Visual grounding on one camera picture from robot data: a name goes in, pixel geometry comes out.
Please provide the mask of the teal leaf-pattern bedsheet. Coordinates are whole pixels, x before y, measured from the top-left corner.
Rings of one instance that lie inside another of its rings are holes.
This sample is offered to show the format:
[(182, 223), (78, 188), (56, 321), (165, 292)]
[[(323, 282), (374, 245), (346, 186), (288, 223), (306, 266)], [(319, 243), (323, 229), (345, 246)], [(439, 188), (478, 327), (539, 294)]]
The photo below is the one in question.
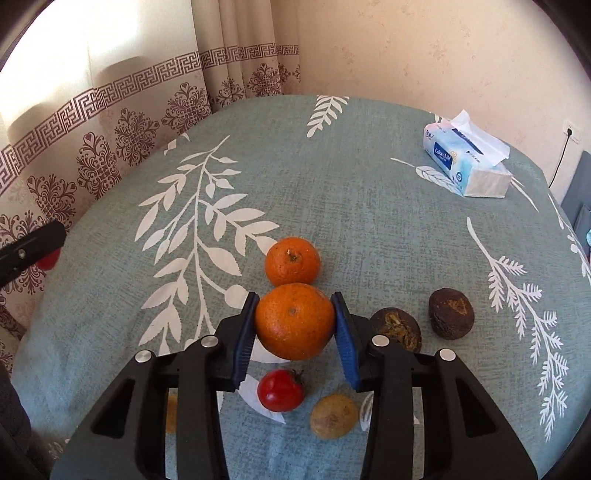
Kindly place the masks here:
[[(590, 266), (542, 171), (513, 150), (506, 196), (466, 198), (424, 151), (431, 114), (349, 99), (314, 132), (314, 107), (311, 97), (270, 97), (221, 111), (277, 240), (310, 241), (322, 261), (315, 285), (341, 292), (351, 312), (398, 307), (419, 323), (425, 353), (456, 351), (547, 473), (590, 408)], [(264, 257), (246, 264), (249, 292), (270, 291)], [(442, 288), (473, 306), (463, 338), (432, 328), (429, 299)], [(140, 349), (85, 336), (70, 366), (13, 370), (48, 463)]]

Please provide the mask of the yellowish kiwi fruit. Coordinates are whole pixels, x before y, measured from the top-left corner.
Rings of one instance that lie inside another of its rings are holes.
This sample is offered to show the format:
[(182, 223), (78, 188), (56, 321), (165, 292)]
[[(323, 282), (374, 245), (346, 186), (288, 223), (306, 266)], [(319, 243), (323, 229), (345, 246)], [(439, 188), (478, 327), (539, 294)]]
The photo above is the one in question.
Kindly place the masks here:
[(312, 433), (321, 440), (338, 439), (353, 429), (359, 409), (353, 400), (342, 394), (331, 394), (318, 400), (311, 410)]

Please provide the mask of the grey cushion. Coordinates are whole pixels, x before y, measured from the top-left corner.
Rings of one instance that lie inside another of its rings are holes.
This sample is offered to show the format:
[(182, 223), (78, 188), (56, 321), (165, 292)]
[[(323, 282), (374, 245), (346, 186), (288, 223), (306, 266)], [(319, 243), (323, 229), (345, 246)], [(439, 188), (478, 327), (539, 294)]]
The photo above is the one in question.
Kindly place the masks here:
[(591, 158), (584, 151), (561, 207), (582, 246), (583, 254), (590, 257), (590, 196), (591, 196)]

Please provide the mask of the beige patterned curtain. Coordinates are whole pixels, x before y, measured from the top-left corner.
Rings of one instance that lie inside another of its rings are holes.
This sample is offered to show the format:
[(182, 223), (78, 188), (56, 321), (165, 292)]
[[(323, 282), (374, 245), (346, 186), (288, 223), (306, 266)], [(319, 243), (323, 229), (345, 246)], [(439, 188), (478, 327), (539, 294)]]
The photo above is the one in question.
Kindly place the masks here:
[(300, 87), (293, 1), (39, 1), (1, 71), (1, 243), (57, 220), (55, 267), (1, 288), (1, 360), (85, 336), (184, 350), (242, 307), (279, 226), (221, 110)]

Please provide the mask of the small orange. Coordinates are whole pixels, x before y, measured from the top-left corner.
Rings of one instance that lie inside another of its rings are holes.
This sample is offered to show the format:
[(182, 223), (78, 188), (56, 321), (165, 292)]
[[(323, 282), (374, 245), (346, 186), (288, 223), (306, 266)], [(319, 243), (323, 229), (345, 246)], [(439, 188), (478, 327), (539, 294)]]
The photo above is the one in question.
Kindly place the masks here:
[(287, 237), (276, 242), (266, 254), (264, 271), (274, 287), (290, 284), (312, 284), (321, 270), (321, 258), (308, 240)]

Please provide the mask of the blue tissue pack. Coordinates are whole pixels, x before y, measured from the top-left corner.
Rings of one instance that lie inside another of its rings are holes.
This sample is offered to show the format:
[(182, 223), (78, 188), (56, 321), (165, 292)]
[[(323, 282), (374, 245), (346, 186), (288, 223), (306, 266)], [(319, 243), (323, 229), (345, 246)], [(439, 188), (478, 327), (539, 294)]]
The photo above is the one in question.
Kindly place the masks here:
[(423, 146), (462, 196), (506, 196), (513, 178), (504, 165), (510, 146), (473, 123), (466, 110), (427, 124)]

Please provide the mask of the white wall socket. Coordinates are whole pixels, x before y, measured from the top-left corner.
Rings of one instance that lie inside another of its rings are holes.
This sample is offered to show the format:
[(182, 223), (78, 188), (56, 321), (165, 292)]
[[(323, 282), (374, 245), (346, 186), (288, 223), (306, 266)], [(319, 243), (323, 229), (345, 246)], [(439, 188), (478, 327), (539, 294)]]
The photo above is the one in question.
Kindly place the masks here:
[(572, 121), (565, 120), (563, 122), (563, 133), (575, 144), (578, 144), (581, 139), (582, 130), (578, 128)]

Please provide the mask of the large orange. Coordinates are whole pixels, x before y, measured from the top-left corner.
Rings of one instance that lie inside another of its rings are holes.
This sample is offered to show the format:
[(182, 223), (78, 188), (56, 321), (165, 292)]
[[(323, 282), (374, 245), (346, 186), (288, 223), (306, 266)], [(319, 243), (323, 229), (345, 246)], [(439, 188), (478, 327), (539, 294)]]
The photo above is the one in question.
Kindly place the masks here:
[(274, 288), (256, 306), (256, 335), (283, 360), (311, 360), (335, 332), (335, 309), (322, 291), (304, 283)]

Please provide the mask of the dark cracked passion fruit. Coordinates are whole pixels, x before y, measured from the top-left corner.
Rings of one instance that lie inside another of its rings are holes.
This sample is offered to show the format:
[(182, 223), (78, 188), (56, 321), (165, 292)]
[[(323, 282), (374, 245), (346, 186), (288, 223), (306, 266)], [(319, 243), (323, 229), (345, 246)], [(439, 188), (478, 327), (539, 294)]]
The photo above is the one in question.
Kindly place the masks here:
[(410, 352), (420, 353), (422, 332), (416, 319), (404, 310), (389, 307), (378, 310), (370, 318), (374, 331), (397, 341)]

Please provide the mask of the dark brown passion fruit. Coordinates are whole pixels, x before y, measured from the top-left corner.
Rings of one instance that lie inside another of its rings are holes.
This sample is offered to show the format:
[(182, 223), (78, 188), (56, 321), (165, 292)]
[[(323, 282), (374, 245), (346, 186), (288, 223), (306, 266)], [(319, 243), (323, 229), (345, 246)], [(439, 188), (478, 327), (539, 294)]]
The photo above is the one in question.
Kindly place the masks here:
[(442, 288), (431, 294), (429, 316), (434, 332), (446, 340), (465, 337), (475, 323), (475, 312), (468, 297), (451, 288)]

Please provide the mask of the red tomato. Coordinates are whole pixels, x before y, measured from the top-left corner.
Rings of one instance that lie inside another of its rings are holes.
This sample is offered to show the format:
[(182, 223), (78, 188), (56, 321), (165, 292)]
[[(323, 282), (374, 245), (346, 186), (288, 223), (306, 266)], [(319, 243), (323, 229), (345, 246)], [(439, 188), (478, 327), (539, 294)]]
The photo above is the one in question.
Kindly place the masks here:
[(60, 253), (61, 253), (61, 249), (58, 248), (54, 251), (52, 251), (51, 253), (47, 254), (46, 256), (44, 256), (43, 258), (41, 258), (40, 260), (38, 260), (35, 265), (42, 271), (47, 272), (52, 270), (59, 257), (60, 257)]
[(304, 402), (303, 373), (294, 369), (277, 369), (267, 373), (257, 386), (257, 398), (271, 412), (288, 412)]

